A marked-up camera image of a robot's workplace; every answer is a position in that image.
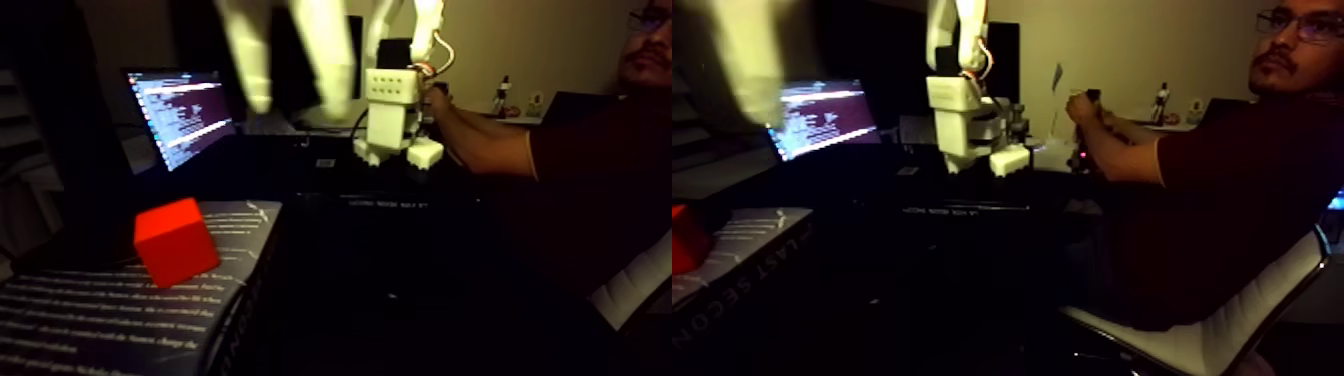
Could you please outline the person's left hand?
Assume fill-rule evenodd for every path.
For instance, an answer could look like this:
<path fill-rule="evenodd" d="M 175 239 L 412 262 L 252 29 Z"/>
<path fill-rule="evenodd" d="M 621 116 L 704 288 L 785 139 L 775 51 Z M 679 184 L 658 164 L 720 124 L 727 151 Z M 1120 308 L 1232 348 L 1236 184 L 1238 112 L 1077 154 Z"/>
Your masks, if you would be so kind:
<path fill-rule="evenodd" d="M 1075 124 L 1082 145 L 1095 150 L 1117 145 L 1117 137 L 1103 124 L 1098 89 L 1085 89 L 1083 91 L 1074 93 L 1067 99 L 1064 110 Z"/>

